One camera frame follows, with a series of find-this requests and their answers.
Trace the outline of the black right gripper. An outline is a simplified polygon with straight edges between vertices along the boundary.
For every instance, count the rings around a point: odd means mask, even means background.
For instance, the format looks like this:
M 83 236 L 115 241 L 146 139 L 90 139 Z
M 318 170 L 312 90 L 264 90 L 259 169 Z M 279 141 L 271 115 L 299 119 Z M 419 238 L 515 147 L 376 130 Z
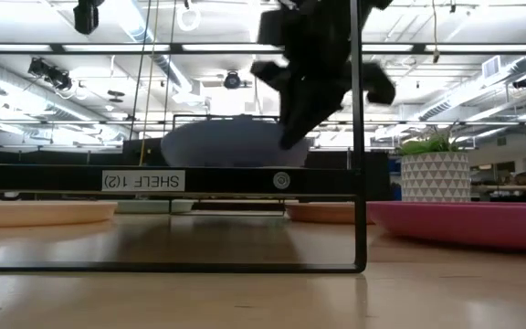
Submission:
M 291 149 L 329 117 L 352 115 L 350 0 L 278 0 L 260 14 L 259 45 L 288 61 L 256 60 L 250 72 L 279 93 L 279 147 Z

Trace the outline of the dark teal plate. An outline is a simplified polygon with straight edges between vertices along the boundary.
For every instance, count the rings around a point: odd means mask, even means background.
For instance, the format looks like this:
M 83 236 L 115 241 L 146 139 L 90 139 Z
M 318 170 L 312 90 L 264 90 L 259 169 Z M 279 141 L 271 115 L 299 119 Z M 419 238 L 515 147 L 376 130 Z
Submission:
M 311 140 L 279 147 L 282 127 L 239 115 L 181 125 L 161 141 L 165 162 L 177 167 L 302 167 Z

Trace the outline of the pink plate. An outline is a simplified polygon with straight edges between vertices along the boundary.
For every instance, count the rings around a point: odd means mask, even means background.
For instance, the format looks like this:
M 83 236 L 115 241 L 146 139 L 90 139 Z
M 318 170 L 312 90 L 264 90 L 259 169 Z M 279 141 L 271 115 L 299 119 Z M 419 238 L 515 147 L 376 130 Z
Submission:
M 367 217 L 397 236 L 526 250 L 526 203 L 370 201 Z

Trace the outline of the pale peach plate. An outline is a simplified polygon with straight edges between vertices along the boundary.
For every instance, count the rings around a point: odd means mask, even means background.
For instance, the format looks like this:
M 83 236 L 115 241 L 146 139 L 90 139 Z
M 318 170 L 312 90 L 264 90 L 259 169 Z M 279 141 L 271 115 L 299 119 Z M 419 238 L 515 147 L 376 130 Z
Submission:
M 95 223 L 113 218 L 110 201 L 0 201 L 0 228 Z

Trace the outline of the terracotta orange plate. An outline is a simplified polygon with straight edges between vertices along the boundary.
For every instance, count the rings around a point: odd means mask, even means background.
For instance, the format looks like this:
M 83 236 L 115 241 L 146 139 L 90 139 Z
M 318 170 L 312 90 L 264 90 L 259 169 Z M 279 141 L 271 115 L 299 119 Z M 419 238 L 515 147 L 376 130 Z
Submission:
M 354 203 L 297 203 L 285 208 L 292 221 L 345 225 L 355 222 Z

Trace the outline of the plant in white patterned pot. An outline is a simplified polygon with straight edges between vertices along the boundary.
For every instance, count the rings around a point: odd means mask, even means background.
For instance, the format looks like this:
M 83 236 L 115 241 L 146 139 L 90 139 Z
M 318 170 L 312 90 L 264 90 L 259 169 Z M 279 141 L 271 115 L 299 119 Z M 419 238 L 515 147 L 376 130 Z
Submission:
M 434 126 L 399 148 L 401 200 L 404 202 L 465 203 L 471 201 L 468 153 L 452 136 L 453 124 Z

